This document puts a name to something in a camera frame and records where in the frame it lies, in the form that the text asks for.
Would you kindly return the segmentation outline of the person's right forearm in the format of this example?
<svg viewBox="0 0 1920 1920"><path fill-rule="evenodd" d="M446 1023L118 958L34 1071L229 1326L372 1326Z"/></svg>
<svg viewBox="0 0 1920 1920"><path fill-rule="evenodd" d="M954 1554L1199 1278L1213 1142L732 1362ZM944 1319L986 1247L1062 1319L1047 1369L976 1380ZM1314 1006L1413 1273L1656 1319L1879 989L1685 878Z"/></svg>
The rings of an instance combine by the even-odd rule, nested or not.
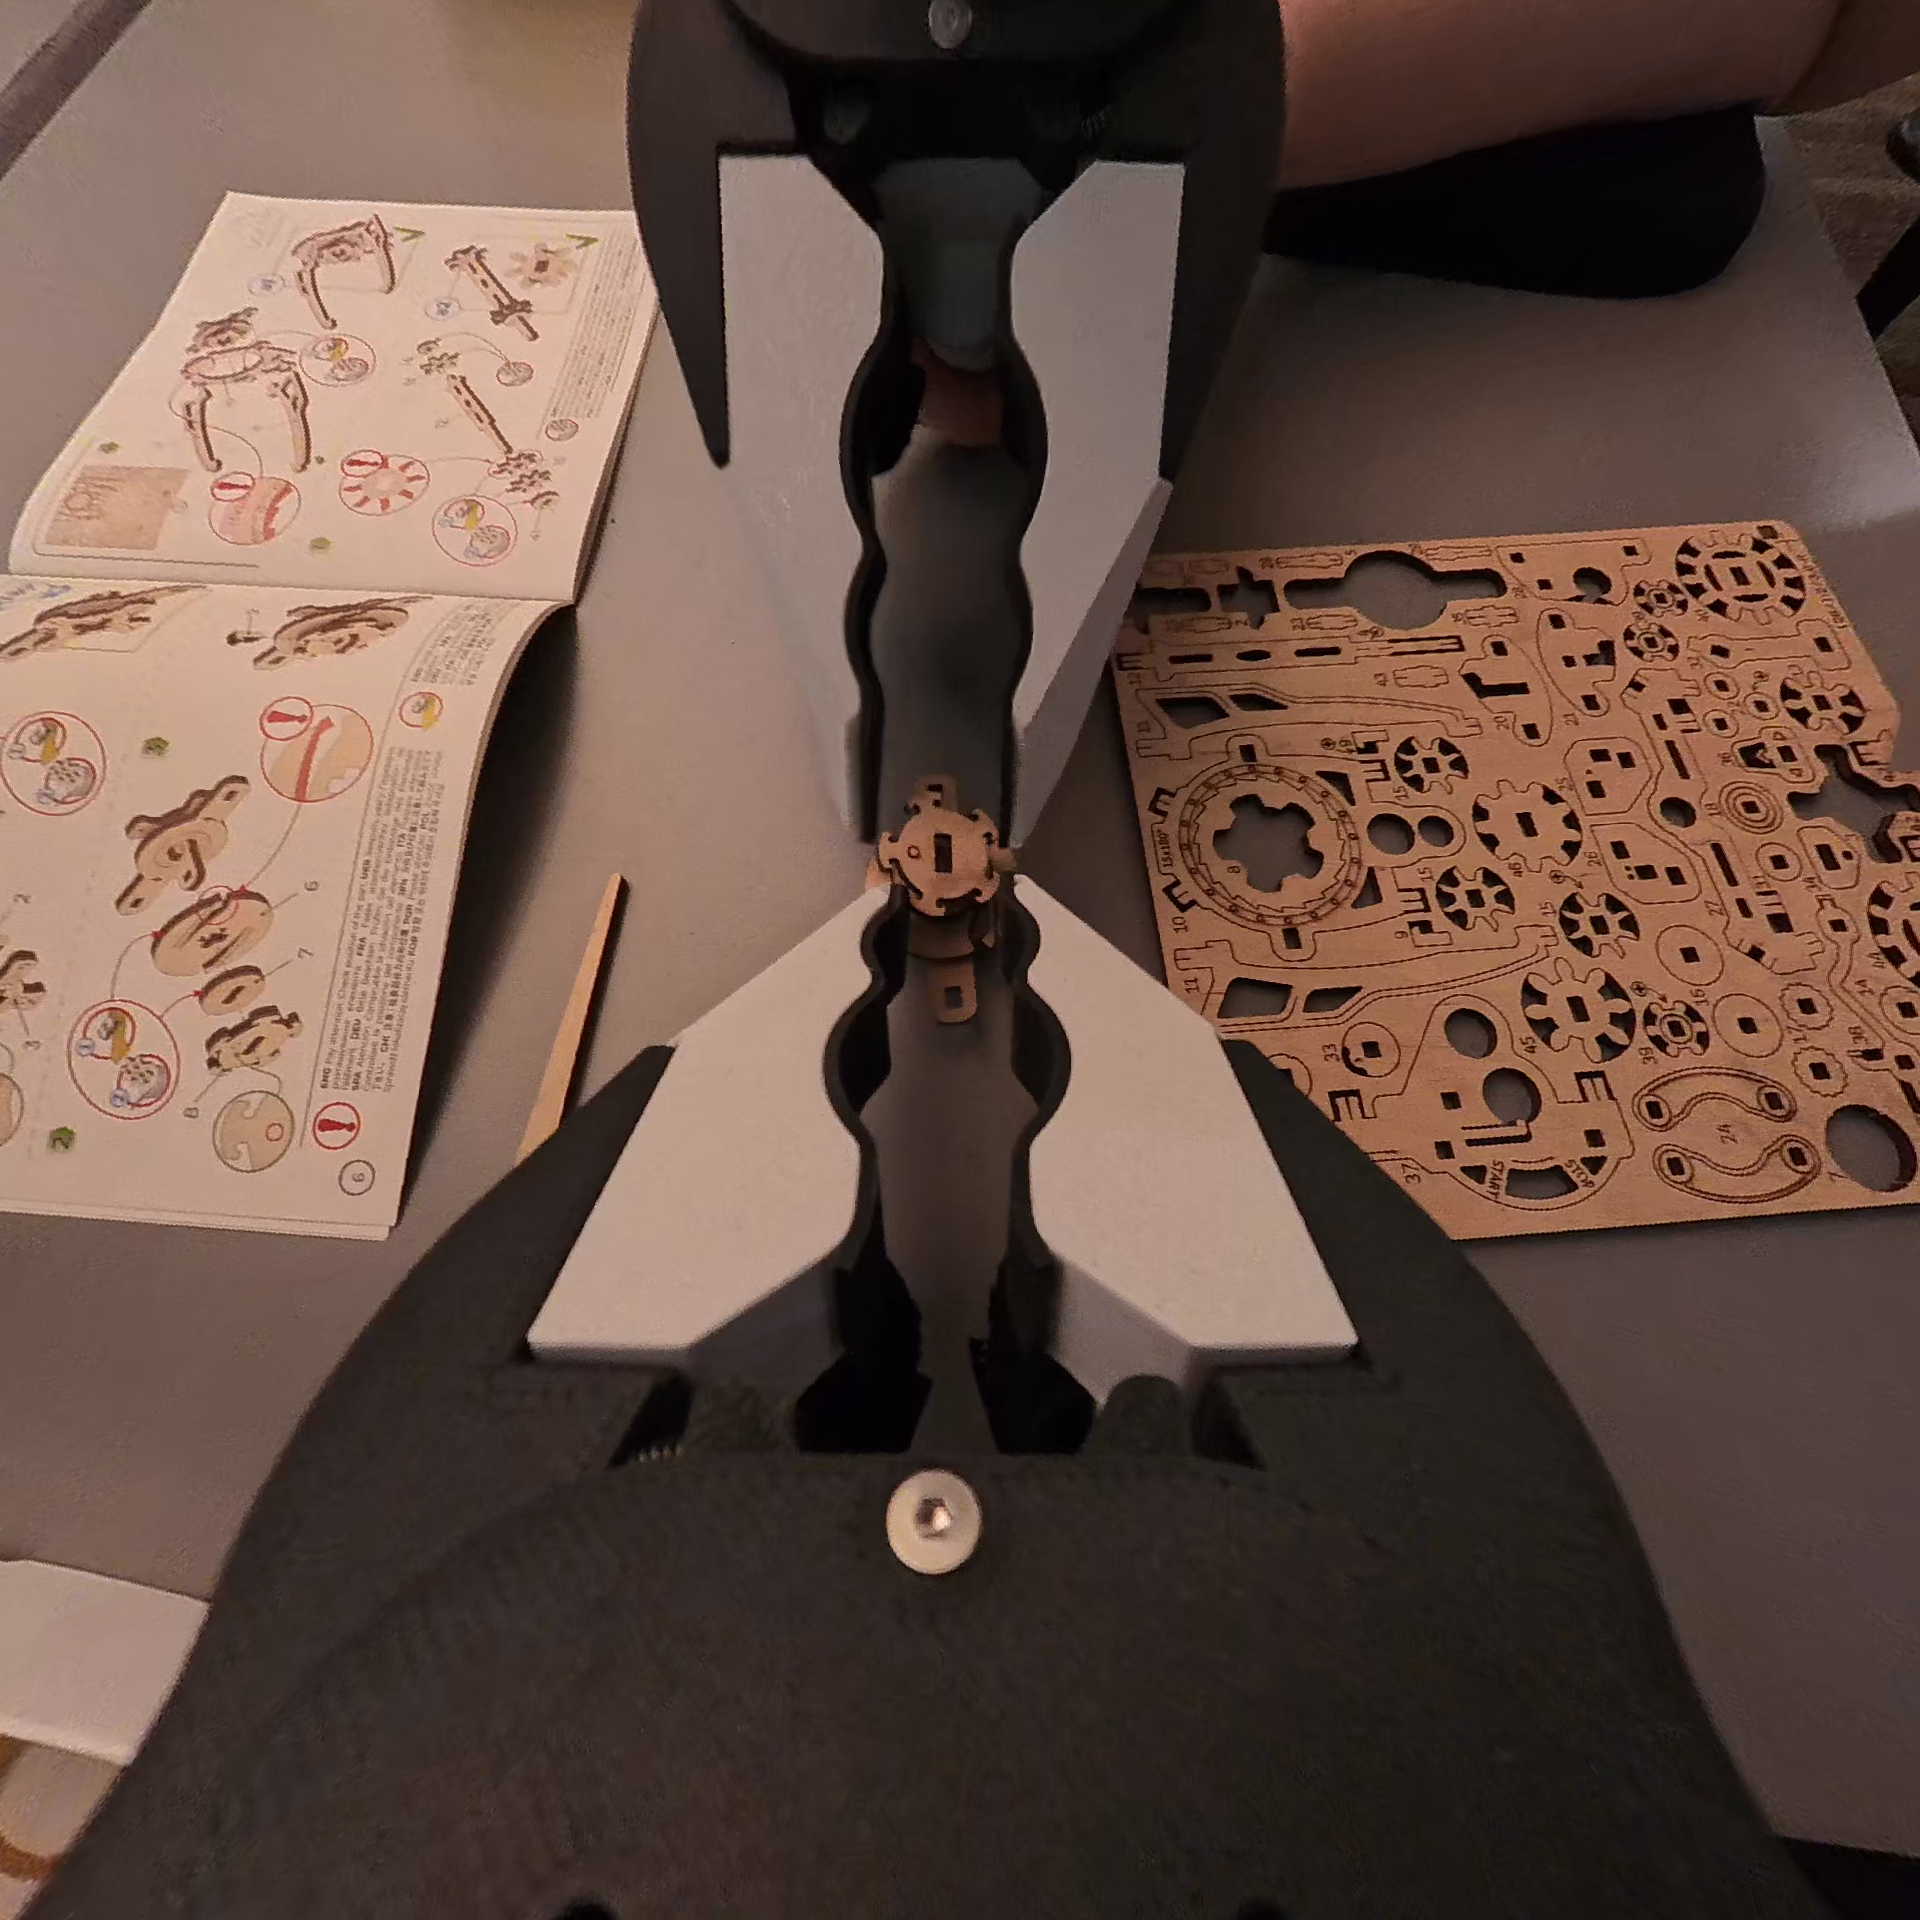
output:
<svg viewBox="0 0 1920 1920"><path fill-rule="evenodd" d="M1282 1L1279 185L1518 136L1841 105L1917 66L1914 1Z"/></svg>

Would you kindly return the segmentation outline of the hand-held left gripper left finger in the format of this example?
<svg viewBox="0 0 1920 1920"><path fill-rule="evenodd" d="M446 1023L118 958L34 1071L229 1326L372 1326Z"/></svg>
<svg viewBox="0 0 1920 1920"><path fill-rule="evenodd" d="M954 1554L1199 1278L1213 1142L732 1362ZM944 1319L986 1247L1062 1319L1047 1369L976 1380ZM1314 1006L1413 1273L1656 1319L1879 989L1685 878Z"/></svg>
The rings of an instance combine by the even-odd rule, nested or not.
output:
<svg viewBox="0 0 1920 1920"><path fill-rule="evenodd" d="M905 901L873 887L680 1031L529 1346L680 1373L821 1373L833 1280L877 1224Z"/></svg>

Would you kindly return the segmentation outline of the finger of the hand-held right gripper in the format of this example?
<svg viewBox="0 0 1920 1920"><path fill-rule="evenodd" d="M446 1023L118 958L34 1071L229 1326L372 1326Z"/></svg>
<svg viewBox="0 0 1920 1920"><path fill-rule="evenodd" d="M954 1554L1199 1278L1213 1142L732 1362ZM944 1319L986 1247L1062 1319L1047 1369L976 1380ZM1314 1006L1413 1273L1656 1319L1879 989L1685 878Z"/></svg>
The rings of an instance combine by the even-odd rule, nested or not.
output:
<svg viewBox="0 0 1920 1920"><path fill-rule="evenodd" d="M885 560L858 404L896 332L882 240L804 154L717 161L726 479L774 592L845 824L874 836Z"/></svg>
<svg viewBox="0 0 1920 1920"><path fill-rule="evenodd" d="M1097 160L1006 260L1001 338L1039 422L1037 502L998 529L998 823L1018 845L1084 727L1119 604L1161 526L1177 160Z"/></svg>

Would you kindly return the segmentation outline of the thin wooden stick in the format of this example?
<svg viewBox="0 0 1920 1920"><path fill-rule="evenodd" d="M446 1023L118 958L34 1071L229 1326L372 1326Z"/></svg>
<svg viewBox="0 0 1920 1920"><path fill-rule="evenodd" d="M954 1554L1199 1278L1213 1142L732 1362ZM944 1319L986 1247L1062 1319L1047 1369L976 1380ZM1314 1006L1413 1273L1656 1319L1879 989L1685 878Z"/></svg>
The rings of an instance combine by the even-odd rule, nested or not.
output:
<svg viewBox="0 0 1920 1920"><path fill-rule="evenodd" d="M626 879L621 872L614 870L607 878L598 903L591 911L583 958L569 982L567 1001L559 1014L559 1025L544 1061L544 1070L535 1093L535 1106L529 1109L528 1121L521 1128L514 1156L517 1165L528 1161L538 1149L538 1145L559 1128L569 1110L569 1097L584 1050L586 1023L597 996L600 991L607 944L613 940L613 928L617 924L617 911L621 908L623 894Z"/></svg>

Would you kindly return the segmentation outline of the open instruction booklet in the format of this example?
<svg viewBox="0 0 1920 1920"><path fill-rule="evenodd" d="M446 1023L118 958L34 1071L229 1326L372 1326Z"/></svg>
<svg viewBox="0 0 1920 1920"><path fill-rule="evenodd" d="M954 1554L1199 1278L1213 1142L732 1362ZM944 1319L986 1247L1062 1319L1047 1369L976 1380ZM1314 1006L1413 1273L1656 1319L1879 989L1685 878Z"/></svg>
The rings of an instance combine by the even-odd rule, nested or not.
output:
<svg viewBox="0 0 1920 1920"><path fill-rule="evenodd" d="M629 209L216 207L4 574L4 1212L392 1226L478 766L654 322Z"/></svg>

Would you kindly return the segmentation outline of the laser-cut wooden parts sheet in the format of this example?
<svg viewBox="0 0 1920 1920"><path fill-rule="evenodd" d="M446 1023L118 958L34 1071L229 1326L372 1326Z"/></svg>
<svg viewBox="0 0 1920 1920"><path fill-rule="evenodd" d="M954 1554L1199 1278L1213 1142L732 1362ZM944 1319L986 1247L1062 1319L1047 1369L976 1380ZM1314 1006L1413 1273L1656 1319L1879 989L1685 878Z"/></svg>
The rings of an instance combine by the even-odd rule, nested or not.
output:
<svg viewBox="0 0 1920 1920"><path fill-rule="evenodd" d="M1775 516L1159 554L1110 661L1167 984L1458 1238L1914 1205L1914 776Z"/></svg>

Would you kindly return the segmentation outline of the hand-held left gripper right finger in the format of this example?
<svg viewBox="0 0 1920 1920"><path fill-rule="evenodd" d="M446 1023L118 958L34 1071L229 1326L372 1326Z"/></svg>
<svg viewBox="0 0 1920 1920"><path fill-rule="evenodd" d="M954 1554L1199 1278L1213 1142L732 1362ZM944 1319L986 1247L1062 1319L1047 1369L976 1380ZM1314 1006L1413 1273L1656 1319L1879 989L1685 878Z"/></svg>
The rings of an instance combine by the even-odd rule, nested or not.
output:
<svg viewBox="0 0 1920 1920"><path fill-rule="evenodd" d="M1032 879L1025 982L1068 1077L1028 1149L1071 1373L1334 1360L1356 1328L1213 1031Z"/></svg>

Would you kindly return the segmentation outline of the small wooden gear assembly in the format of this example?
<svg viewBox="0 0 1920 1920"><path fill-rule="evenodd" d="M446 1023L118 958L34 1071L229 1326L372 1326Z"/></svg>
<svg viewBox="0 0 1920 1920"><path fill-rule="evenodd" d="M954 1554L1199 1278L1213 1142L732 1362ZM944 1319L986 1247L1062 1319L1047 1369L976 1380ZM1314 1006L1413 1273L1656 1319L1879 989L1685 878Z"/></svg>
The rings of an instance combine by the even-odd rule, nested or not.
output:
<svg viewBox="0 0 1920 1920"><path fill-rule="evenodd" d="M871 882L905 895L908 968L936 1023L976 1016L981 962L1001 942L1001 894L1014 869L993 818L964 807L949 775L918 778L900 824L877 836Z"/></svg>

